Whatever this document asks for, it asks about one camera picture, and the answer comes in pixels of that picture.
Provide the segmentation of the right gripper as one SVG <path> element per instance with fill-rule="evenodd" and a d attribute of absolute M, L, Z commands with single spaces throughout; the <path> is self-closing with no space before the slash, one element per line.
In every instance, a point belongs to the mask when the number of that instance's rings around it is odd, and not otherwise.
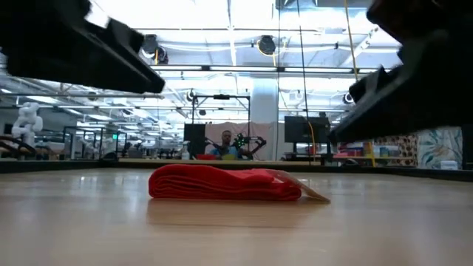
<path fill-rule="evenodd" d="M 367 19 L 404 43 L 473 15 L 473 0 L 373 0 Z M 354 142 L 443 126 L 473 124 L 473 47 L 454 33 L 406 42 L 401 65 L 380 67 L 355 82 L 354 110 L 330 131 Z"/>

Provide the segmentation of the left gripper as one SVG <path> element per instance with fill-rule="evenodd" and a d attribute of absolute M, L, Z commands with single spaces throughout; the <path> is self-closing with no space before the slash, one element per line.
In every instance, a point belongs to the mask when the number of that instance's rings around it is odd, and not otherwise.
<path fill-rule="evenodd" d="M 144 35 L 85 20 L 90 0 L 0 0 L 0 47 L 13 76 L 133 93 L 166 84 L 139 56 Z"/>

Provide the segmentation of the red cloth napkin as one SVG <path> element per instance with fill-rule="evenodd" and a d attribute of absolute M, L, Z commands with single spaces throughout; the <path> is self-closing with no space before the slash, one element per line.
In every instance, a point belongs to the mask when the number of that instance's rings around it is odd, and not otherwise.
<path fill-rule="evenodd" d="M 149 178 L 149 196 L 190 200 L 296 201 L 300 186 L 264 168 L 224 170 L 213 166 L 172 164 Z"/>

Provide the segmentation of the leopard pattern fabric panel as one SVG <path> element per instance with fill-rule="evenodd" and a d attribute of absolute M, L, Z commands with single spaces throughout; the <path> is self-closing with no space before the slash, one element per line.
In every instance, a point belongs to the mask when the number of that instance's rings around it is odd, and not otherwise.
<path fill-rule="evenodd" d="M 377 157 L 388 157 L 386 166 L 418 166 L 418 137 L 415 134 L 378 137 L 374 139 Z"/>

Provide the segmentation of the floral pattern fabric panel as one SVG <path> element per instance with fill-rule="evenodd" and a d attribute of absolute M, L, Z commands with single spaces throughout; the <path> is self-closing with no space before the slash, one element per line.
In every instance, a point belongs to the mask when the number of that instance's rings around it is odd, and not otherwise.
<path fill-rule="evenodd" d="M 418 168 L 442 170 L 442 160 L 463 162 L 463 135 L 460 127 L 427 129 L 418 133 Z"/>

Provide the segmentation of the black cabinet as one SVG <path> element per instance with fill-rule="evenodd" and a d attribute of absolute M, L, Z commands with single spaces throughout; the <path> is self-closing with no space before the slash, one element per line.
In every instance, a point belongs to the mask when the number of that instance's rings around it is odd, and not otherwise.
<path fill-rule="evenodd" d="M 463 170 L 473 170 L 473 124 L 462 126 Z"/>

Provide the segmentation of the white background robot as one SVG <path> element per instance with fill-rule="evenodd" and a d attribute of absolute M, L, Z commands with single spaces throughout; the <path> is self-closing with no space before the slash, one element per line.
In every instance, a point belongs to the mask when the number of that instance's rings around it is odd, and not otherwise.
<path fill-rule="evenodd" d="M 35 145 L 35 133 L 43 129 L 43 119 L 38 116 L 39 104 L 26 102 L 18 110 L 18 118 L 12 127 L 12 136 L 21 138 L 27 145 Z"/>

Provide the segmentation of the black curved tube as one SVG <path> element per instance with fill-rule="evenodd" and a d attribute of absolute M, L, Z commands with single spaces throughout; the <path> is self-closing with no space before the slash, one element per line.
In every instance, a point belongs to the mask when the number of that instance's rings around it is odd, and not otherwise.
<path fill-rule="evenodd" d="M 36 149 L 31 145 L 11 136 L 0 136 L 0 153 L 8 152 L 21 160 L 25 157 L 35 157 Z"/>

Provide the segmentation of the black monitor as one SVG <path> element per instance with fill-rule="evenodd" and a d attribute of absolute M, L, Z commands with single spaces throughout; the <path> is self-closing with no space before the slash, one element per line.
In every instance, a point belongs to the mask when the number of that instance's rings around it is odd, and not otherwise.
<path fill-rule="evenodd" d="M 286 143 L 327 143 L 330 123 L 327 117 L 285 116 Z"/>

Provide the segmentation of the black screen panel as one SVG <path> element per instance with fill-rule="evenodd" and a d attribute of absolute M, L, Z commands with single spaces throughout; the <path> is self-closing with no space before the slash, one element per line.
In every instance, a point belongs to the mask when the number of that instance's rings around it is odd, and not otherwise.
<path fill-rule="evenodd" d="M 185 124 L 184 141 L 188 142 L 188 151 L 191 159 L 197 158 L 198 154 L 205 153 L 206 138 L 205 124 Z"/>

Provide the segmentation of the person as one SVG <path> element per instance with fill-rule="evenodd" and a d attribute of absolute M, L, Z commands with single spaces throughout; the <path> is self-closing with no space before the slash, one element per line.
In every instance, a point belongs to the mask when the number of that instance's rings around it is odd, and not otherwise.
<path fill-rule="evenodd" d="M 222 143 L 217 148 L 213 148 L 210 154 L 214 155 L 218 160 L 237 160 L 239 158 L 239 149 L 231 145 L 232 133 L 225 130 L 222 133 Z"/>

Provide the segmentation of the white hanging sheet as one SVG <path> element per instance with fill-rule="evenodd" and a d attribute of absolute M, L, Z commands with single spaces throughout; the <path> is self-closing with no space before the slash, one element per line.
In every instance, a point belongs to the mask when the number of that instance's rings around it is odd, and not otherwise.
<path fill-rule="evenodd" d="M 228 130 L 232 133 L 231 141 L 238 134 L 251 137 L 261 137 L 266 140 L 266 145 L 256 152 L 256 160 L 273 160 L 274 159 L 274 133 L 275 126 L 272 123 L 217 123 L 205 125 L 205 136 L 217 144 L 222 142 L 221 134 Z"/>

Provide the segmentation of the black metal table frame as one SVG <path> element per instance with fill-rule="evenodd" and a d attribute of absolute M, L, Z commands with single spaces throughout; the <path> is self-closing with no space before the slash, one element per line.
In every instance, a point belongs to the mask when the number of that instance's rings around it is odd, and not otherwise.
<path fill-rule="evenodd" d="M 206 165 L 225 170 L 245 170 L 268 168 L 291 173 L 331 173 L 331 174 L 391 174 L 405 177 L 429 178 L 473 183 L 473 171 L 433 170 L 406 167 L 362 167 L 362 166 L 320 166 L 305 162 L 287 161 L 218 161 L 218 160 L 0 160 L 0 174 L 33 171 L 61 171 L 88 168 L 146 168 L 156 169 L 170 164 Z"/>

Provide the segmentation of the black enclosure frame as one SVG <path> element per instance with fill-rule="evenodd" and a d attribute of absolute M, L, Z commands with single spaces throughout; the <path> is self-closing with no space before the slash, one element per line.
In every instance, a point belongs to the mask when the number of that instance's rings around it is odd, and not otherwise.
<path fill-rule="evenodd" d="M 109 127 L 65 126 L 62 131 L 66 160 L 117 160 L 126 153 L 128 134 Z"/>

